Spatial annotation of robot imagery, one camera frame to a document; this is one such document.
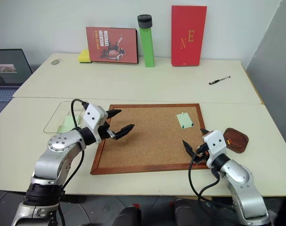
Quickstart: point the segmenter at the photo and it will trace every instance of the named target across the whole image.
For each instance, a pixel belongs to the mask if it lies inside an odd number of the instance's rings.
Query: sponge
[[[90,53],[88,49],[82,50],[80,55],[78,56],[79,63],[91,63]]]

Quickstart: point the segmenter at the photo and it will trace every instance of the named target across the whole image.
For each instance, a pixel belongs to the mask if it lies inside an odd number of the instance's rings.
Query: wooden frame
[[[197,111],[197,117],[199,120],[200,128],[204,128],[204,120],[201,114],[199,104],[156,104],[156,105],[110,105],[109,109],[115,108],[148,108],[148,107],[195,107]],[[187,170],[189,163],[177,163],[177,164],[162,164],[162,165],[144,165],[144,166],[124,166],[124,167],[110,167],[99,168],[99,162],[102,156],[106,140],[103,140],[97,148],[97,152],[91,167],[90,174],[115,174],[115,173],[135,173],[135,172],[150,172],[150,171],[168,171],[168,170]],[[205,162],[198,165],[193,165],[192,169],[207,169]]]

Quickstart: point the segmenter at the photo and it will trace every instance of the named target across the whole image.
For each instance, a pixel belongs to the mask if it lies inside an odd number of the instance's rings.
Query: black pen
[[[210,84],[210,85],[213,85],[213,84],[215,84],[215,83],[217,83],[217,82],[219,82],[219,81],[221,81],[221,80],[228,79],[228,78],[230,78],[230,77],[231,77],[231,76],[227,76],[227,77],[225,77],[225,78],[223,78],[223,79],[218,79],[218,80],[209,82],[209,84]]]

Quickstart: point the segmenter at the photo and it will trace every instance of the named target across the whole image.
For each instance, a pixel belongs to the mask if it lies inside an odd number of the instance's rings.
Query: green bottle
[[[138,16],[139,32],[142,39],[145,67],[154,67],[154,54],[152,44],[152,17],[148,14]]]

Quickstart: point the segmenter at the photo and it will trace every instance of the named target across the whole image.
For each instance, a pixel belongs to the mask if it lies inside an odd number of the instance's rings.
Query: cork board
[[[128,124],[135,124],[132,131],[119,140],[106,139],[98,146],[91,168],[92,175],[187,170],[191,157],[182,140],[196,150],[204,143],[204,128],[199,104],[172,105],[110,105],[122,112],[107,122],[112,131],[118,132]],[[187,112],[194,126],[182,129],[176,117]],[[193,169],[206,169],[204,162]]]

